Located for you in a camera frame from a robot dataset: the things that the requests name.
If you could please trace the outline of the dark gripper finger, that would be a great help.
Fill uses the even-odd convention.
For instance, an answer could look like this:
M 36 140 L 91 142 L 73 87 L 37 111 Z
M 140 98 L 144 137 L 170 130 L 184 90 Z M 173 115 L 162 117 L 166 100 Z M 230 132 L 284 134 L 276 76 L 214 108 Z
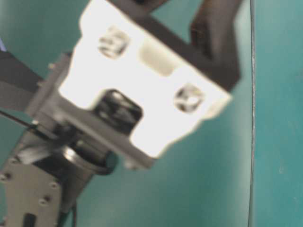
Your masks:
M 234 21 L 242 1 L 204 0 L 190 23 L 189 44 L 151 17 L 165 0 L 134 0 L 132 3 L 136 6 L 134 12 L 143 13 L 139 20 L 143 27 L 224 90 L 233 90 L 241 78 Z

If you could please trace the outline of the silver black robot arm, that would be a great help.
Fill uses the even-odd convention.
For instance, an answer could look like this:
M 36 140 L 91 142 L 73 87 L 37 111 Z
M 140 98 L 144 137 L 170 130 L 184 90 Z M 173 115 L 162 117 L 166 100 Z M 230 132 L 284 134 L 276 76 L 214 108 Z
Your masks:
M 0 170 L 4 227 L 60 227 L 122 156 L 148 169 L 215 118 L 240 79 L 241 1 L 204 0 L 185 43 L 151 13 L 162 0 L 91 0 L 73 50 L 41 78 L 0 50 L 0 105 L 32 118 Z

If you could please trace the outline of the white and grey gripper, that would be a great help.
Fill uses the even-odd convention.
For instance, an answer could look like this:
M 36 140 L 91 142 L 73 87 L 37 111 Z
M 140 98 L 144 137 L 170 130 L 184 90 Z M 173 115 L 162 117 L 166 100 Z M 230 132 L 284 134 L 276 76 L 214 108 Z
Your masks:
M 27 108 L 69 122 L 141 168 L 231 101 L 216 66 L 131 0 L 91 0 L 63 71 Z

